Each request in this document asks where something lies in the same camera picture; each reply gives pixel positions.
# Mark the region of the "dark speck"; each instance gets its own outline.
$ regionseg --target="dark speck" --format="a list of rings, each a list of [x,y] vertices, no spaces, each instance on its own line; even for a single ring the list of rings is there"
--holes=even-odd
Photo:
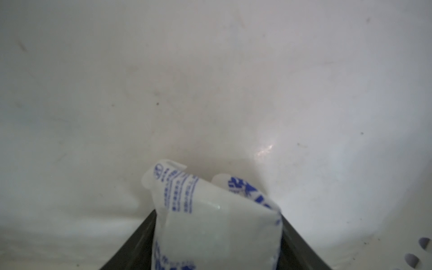
[[[21,40],[17,39],[16,43],[18,44],[19,48],[23,51],[23,52],[27,52],[27,48],[24,46],[24,44],[21,42]]]

